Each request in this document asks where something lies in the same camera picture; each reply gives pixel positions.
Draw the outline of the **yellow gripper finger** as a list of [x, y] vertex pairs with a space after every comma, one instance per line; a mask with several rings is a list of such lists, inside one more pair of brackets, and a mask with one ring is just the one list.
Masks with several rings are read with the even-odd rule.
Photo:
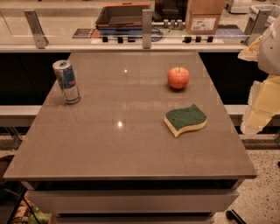
[[242, 50], [238, 54], [238, 58], [240, 60], [246, 60], [246, 61], [258, 61], [258, 51], [259, 51], [259, 45], [260, 41], [263, 36], [258, 37], [255, 39], [249, 46], [247, 46], [244, 50]]
[[257, 134], [279, 112], [280, 76], [269, 75], [263, 82], [255, 81], [242, 117], [241, 132], [245, 135]]

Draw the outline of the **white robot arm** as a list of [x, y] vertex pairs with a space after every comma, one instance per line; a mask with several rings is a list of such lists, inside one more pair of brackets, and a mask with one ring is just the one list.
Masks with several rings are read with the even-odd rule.
[[238, 58], [256, 61], [258, 68], [268, 74], [264, 81], [253, 82], [241, 121], [241, 132], [255, 135], [280, 112], [280, 17]]

